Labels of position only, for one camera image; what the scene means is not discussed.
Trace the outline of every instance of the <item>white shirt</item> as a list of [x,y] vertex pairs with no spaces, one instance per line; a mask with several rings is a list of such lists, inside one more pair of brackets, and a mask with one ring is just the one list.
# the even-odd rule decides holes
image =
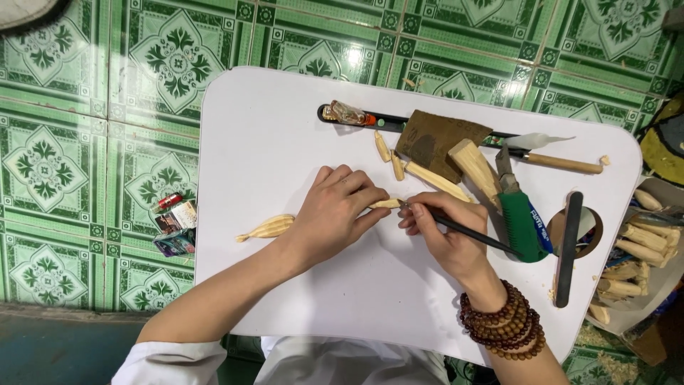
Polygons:
[[[446,385],[444,356],[400,345],[333,337],[262,337],[254,385]],[[226,350],[213,343],[136,344],[111,385],[218,385]]]

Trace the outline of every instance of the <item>right hand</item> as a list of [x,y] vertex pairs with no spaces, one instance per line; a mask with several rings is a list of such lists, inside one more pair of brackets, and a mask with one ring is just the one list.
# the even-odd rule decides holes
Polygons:
[[484,206],[463,202],[445,192],[421,192],[407,199],[410,209],[404,208],[399,227],[408,229],[408,235],[422,233],[427,249],[442,268],[461,284],[492,271],[487,261],[487,246],[460,232],[447,229],[442,233],[425,205],[443,211],[455,222],[487,234],[487,209]]

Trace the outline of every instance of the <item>green handle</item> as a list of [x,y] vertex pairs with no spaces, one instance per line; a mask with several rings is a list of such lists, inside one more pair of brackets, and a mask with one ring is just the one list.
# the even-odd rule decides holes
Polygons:
[[539,262],[549,253],[546,252],[537,238],[534,220],[529,212],[529,198],[522,191],[512,194],[499,194],[503,220],[506,222],[508,244],[523,254],[518,258],[522,262]]

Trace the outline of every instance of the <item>left hand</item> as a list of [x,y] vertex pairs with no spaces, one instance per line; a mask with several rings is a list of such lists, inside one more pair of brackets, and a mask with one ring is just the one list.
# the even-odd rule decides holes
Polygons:
[[388,208],[358,216],[368,205],[386,199],[387,191],[376,187],[365,172],[352,171],[346,164],[335,170],[323,166],[294,223],[277,241],[303,258],[300,262],[309,269],[337,255],[388,216]]

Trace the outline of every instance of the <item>forearm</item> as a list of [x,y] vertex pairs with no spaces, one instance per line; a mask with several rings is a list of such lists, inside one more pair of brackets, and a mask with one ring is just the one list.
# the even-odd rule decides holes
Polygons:
[[[508,295],[491,267],[481,275],[463,280],[464,287],[470,299],[473,309],[480,312],[496,312],[506,304]],[[507,353],[525,352],[535,345],[536,338],[528,346]],[[528,384],[568,384],[562,368],[555,359],[553,353],[546,345],[541,352],[531,360],[507,360],[487,351],[494,372],[503,385],[528,385]]]
[[202,343],[221,339],[260,298],[306,269],[276,239],[169,303],[143,327],[137,343]]

